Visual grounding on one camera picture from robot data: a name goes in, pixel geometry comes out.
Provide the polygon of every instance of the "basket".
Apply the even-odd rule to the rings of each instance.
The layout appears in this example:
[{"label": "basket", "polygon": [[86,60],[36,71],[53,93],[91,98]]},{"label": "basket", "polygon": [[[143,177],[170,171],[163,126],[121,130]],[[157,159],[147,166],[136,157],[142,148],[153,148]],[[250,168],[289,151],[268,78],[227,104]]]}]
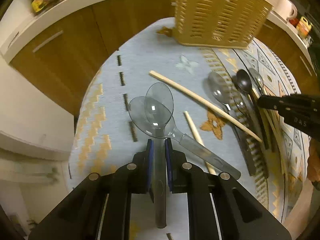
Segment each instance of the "basket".
[{"label": "basket", "polygon": [[182,45],[247,48],[272,5],[266,0],[176,0],[173,36]]}]

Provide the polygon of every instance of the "table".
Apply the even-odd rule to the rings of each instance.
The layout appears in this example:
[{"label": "table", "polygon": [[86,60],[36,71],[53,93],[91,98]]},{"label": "table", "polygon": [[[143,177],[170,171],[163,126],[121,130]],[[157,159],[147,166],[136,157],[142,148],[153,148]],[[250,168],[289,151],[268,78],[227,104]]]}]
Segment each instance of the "table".
[{"label": "table", "polygon": [[[146,147],[148,136],[131,122],[128,103],[144,96],[157,80],[148,75],[150,70],[187,87],[201,97],[222,108],[206,87],[210,71],[216,71],[233,88],[231,76],[237,70],[253,67],[263,77],[269,94],[276,96],[299,93],[294,77],[280,59],[263,43],[254,39],[247,50],[207,47],[185,47],[170,35],[174,18],[155,22],[128,40],[102,65],[84,97],[76,136],[69,160],[69,190],[76,187],[89,173],[113,173],[132,161],[136,152]],[[263,168],[261,147],[248,137],[257,167],[250,177],[236,137],[230,125],[199,103],[170,88],[174,98],[177,127],[192,136],[183,111],[188,111],[204,145],[241,171],[239,182],[263,204],[280,222],[291,211],[306,178],[308,136],[283,123],[280,126],[289,163],[289,179],[281,173],[279,153],[264,151],[269,177]],[[253,122],[257,119],[248,98],[243,97]],[[246,124],[246,117],[231,105],[231,114]],[[173,148],[183,151],[187,160],[207,171],[203,160],[173,142]],[[156,228],[154,208],[148,195],[132,195],[131,239],[188,239],[188,208],[186,194],[171,194],[167,190],[167,226]]]}]

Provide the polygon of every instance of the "wooden cabinet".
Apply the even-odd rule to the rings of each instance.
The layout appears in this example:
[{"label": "wooden cabinet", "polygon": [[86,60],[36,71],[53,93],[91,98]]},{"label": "wooden cabinet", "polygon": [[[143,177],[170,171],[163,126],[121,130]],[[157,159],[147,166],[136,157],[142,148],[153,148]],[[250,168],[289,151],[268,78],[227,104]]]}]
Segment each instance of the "wooden cabinet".
[{"label": "wooden cabinet", "polygon": [[284,30],[267,20],[256,38],[267,45],[287,66],[302,94],[320,95],[316,73],[298,45]]},{"label": "wooden cabinet", "polygon": [[105,0],[92,5],[108,53],[157,20],[174,17],[174,1]]},{"label": "wooden cabinet", "polygon": [[92,8],[86,7],[41,32],[11,64],[50,99],[78,116],[86,89],[107,58]]}]

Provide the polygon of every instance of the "yellow jug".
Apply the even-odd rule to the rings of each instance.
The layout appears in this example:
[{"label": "yellow jug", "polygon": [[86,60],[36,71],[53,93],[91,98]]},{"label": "yellow jug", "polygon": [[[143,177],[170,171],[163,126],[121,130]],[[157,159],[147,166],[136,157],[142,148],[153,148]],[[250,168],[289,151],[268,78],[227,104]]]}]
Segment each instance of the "yellow jug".
[{"label": "yellow jug", "polygon": [[298,30],[299,37],[302,39],[306,38],[312,27],[312,23],[309,24],[307,19],[302,16],[296,28]]}]

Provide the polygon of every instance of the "drawer handle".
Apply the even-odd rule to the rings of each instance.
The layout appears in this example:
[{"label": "drawer handle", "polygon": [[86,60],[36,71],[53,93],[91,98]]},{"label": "drawer handle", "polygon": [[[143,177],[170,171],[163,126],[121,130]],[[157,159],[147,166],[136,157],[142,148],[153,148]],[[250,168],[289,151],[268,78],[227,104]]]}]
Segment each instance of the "drawer handle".
[{"label": "drawer handle", "polygon": [[50,41],[52,41],[53,39],[55,39],[56,37],[60,36],[61,34],[63,34],[63,30],[57,32],[56,34],[52,35],[50,38],[47,38],[44,42],[42,42],[40,45],[36,46],[33,49],[33,53],[37,52],[39,49],[41,49],[44,45],[46,45],[47,43],[49,43]]},{"label": "drawer handle", "polygon": [[300,59],[301,59],[302,63],[304,64],[304,66],[306,67],[306,69],[308,70],[310,76],[312,76],[312,73],[311,73],[310,69],[308,68],[307,64],[304,62],[304,60],[303,60],[303,58],[301,56],[300,56]]},{"label": "drawer handle", "polygon": [[269,26],[268,24],[263,24],[263,26],[270,28],[271,30],[273,30],[273,27]]}]

